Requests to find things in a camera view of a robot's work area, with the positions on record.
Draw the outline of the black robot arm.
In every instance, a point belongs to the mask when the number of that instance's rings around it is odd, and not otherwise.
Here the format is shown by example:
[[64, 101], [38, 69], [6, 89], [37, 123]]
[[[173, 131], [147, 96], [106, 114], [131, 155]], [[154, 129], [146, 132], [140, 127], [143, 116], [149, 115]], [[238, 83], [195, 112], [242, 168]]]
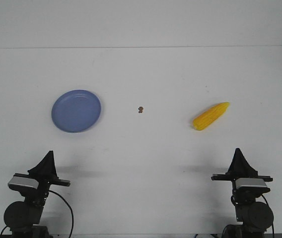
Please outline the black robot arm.
[[39, 225], [46, 200], [50, 193], [58, 196], [70, 209], [72, 236], [74, 215], [70, 204], [57, 192], [50, 190], [51, 185], [70, 186], [69, 180], [59, 179], [55, 167], [54, 152], [46, 156], [27, 174], [15, 173], [7, 183], [8, 188], [18, 191], [23, 201], [11, 203], [5, 210], [3, 220], [5, 227], [11, 231], [13, 238], [52, 238], [46, 226]]
[[272, 182], [271, 176], [262, 176], [252, 168], [240, 148], [236, 148], [232, 162], [225, 174], [214, 174], [214, 181], [232, 183], [231, 203], [235, 207], [236, 221], [240, 225], [226, 225], [222, 238], [263, 238], [269, 227], [273, 227], [274, 214], [268, 201], [257, 201], [270, 192], [267, 186]]

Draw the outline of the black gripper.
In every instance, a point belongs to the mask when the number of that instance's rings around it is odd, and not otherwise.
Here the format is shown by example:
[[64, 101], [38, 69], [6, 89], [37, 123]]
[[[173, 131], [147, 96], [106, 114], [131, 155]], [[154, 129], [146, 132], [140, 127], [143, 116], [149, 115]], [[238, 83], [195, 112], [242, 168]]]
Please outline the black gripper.
[[235, 205], [246, 205], [256, 201], [257, 198], [263, 194], [253, 194], [249, 191], [240, 192], [236, 190], [235, 181], [239, 178], [255, 177], [255, 179], [263, 179], [266, 184], [272, 182], [273, 178], [270, 176], [259, 176], [258, 171], [252, 168], [245, 159], [240, 148], [236, 148], [232, 162], [226, 174], [213, 174], [211, 179], [217, 181], [232, 182], [232, 203]]
[[24, 201], [31, 206], [45, 205], [50, 186], [58, 185], [69, 187], [71, 184], [69, 180], [59, 179], [57, 177], [53, 151], [49, 151], [38, 165], [28, 170], [28, 173], [29, 175], [15, 173], [14, 176], [32, 178], [39, 182], [37, 189], [17, 191], [25, 198]]

